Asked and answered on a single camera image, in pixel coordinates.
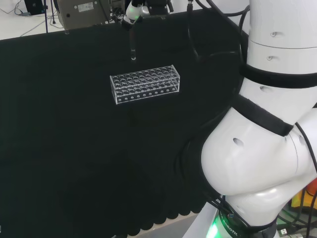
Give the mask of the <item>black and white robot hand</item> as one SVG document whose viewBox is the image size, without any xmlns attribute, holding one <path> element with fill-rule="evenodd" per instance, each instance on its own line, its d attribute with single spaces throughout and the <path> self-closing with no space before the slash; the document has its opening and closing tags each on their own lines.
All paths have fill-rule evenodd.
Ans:
<svg viewBox="0 0 317 238">
<path fill-rule="evenodd" d="M 174 12 L 170 0 L 131 0 L 121 20 L 121 26 L 129 31 L 142 18 L 166 17 Z"/>
</svg>

